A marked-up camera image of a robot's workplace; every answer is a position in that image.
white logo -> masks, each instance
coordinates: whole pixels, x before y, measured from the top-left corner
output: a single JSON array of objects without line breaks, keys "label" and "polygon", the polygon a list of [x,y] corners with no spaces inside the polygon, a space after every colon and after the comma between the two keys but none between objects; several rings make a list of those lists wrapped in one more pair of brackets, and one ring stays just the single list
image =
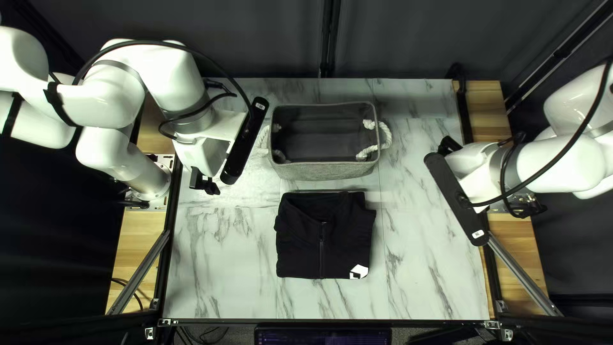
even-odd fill
[{"label": "white logo", "polygon": [[349,271],[349,279],[362,279],[368,274],[368,267],[356,265]]}]

mounting plate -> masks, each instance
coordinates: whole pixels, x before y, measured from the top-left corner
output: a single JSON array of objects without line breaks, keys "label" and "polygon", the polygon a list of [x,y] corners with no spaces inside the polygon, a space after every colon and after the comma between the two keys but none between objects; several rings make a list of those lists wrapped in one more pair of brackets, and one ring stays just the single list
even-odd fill
[{"label": "mounting plate", "polygon": [[[155,153],[154,156],[157,158],[156,164],[162,169],[168,169],[171,173],[173,168],[175,167],[175,155],[164,155]],[[149,201],[149,208],[142,209],[140,207],[126,207],[127,211],[134,212],[166,212],[168,208],[168,199],[169,199],[170,189],[166,191],[159,198]],[[129,190],[126,192],[126,200],[140,200],[138,197],[138,192]]]}]

gray fabric basket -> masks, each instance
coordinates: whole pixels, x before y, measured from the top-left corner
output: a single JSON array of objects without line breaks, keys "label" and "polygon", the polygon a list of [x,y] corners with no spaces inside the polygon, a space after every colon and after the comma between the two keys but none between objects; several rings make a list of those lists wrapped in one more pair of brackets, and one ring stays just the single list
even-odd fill
[{"label": "gray fabric basket", "polygon": [[[375,128],[366,129],[362,120],[374,121]],[[370,174],[379,161],[379,126],[370,102],[279,105],[270,128],[268,159],[282,179],[350,179]],[[355,155],[371,145],[379,150],[357,161]]]}]

sticker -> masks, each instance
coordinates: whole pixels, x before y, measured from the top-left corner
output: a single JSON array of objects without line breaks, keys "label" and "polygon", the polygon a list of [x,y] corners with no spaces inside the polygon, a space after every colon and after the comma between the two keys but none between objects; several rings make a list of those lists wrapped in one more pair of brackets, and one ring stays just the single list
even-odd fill
[{"label": "sticker", "polygon": [[349,279],[362,279],[368,274],[368,267],[362,265],[354,266],[349,272]]},{"label": "sticker", "polygon": [[485,235],[485,232],[483,232],[483,230],[477,230],[473,233],[473,238],[480,238],[483,235]]}]

zipper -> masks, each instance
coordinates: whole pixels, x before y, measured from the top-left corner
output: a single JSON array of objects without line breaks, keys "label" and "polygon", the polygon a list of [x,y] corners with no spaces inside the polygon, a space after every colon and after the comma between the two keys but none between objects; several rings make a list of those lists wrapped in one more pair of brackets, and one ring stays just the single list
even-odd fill
[{"label": "zipper", "polygon": [[321,222],[319,230],[319,278],[324,278],[324,225],[326,222]]}]

